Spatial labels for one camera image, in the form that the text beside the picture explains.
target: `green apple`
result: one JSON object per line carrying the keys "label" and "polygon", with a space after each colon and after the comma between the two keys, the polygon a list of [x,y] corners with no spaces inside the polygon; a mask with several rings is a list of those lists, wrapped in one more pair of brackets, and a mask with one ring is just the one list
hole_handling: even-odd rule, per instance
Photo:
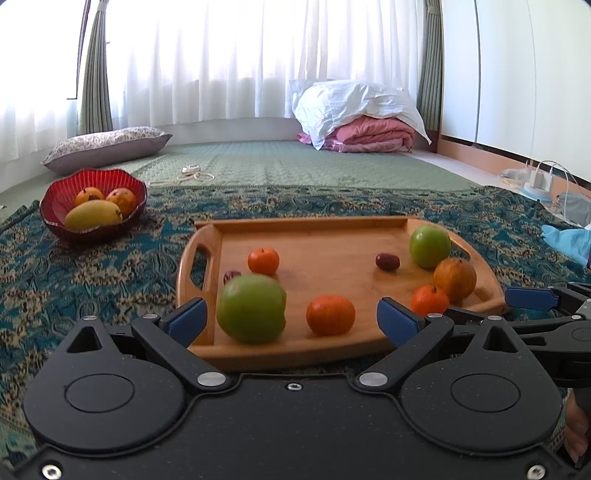
{"label": "green apple", "polygon": [[449,257],[452,241],[447,232],[434,225],[417,228],[408,244],[410,257],[419,267],[435,268],[441,260]]}
{"label": "green apple", "polygon": [[267,275],[234,277],[217,299],[217,322],[240,343],[276,340],[285,329],[287,294]]}

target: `green curtain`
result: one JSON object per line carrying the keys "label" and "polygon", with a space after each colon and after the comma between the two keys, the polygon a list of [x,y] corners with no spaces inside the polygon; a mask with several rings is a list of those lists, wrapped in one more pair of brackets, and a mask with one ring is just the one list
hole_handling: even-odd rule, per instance
{"label": "green curtain", "polygon": [[443,35],[440,0],[426,0],[425,58],[417,108],[426,130],[439,131],[441,121],[441,90],[443,84]]}
{"label": "green curtain", "polygon": [[108,3],[109,0],[99,1],[90,32],[78,126],[80,135],[113,130],[105,41],[105,12]]}

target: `teal carpet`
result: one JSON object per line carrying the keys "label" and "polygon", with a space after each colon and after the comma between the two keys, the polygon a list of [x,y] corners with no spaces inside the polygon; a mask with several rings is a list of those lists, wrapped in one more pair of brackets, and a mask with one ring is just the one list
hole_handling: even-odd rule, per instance
{"label": "teal carpet", "polygon": [[[133,231],[109,244],[71,248],[45,229],[38,204],[0,225],[0,458],[15,466],[37,445],[21,404],[26,386],[76,319],[126,324],[173,309],[176,269],[204,219],[414,215],[458,233],[487,260],[503,286],[591,282],[579,264],[548,247],[540,227],[565,227],[539,203],[486,187],[459,192],[332,187],[181,187],[150,191]],[[195,282],[203,278],[201,259]],[[514,312],[521,317],[523,312]],[[352,374],[375,358],[307,371]],[[555,437],[553,446],[560,441]]]}

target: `white pillow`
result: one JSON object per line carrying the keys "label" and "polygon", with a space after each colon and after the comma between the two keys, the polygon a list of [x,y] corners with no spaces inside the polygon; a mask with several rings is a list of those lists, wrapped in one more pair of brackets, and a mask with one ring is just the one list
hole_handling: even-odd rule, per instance
{"label": "white pillow", "polygon": [[394,116],[431,140],[413,100],[403,89],[354,80],[316,82],[305,89],[295,103],[294,115],[302,129],[320,150],[324,140],[336,128],[367,115],[374,118]]}

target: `wooden tray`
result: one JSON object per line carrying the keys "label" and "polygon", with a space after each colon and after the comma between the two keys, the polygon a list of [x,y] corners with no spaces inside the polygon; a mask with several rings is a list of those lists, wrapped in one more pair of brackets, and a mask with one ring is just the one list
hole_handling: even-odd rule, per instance
{"label": "wooden tray", "polygon": [[[410,305],[414,290],[432,282],[433,273],[412,263],[408,240],[429,222],[408,217],[337,217],[309,219],[222,220],[197,222],[181,259],[177,307],[195,297],[207,302],[207,327],[189,349],[226,372],[274,370],[354,358],[392,349],[378,328],[376,307],[385,296]],[[470,256],[478,282],[463,308],[503,314],[504,294],[484,259],[462,238],[452,242]],[[277,250],[277,280],[287,292],[287,325],[279,340],[241,345],[217,325],[217,292],[228,270],[249,273],[246,259],[255,248]],[[203,289],[190,279],[197,250],[207,256]],[[400,268],[386,273],[375,266],[380,252],[400,257]],[[356,320],[346,335],[317,337],[306,322],[306,307],[321,294],[341,295],[353,302]]]}

